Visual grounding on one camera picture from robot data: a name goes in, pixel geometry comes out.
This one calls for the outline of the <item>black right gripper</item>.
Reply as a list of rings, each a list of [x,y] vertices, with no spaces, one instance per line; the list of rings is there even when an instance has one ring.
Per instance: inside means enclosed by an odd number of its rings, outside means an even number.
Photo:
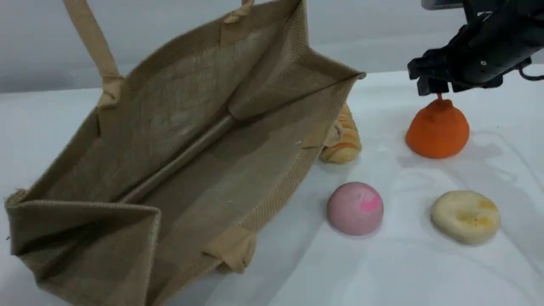
[[[411,60],[408,75],[411,80],[418,79],[418,95],[449,93],[449,83],[454,93],[472,89],[473,84],[466,81],[460,72],[460,58],[467,48],[466,43],[449,43],[427,50],[423,56]]]

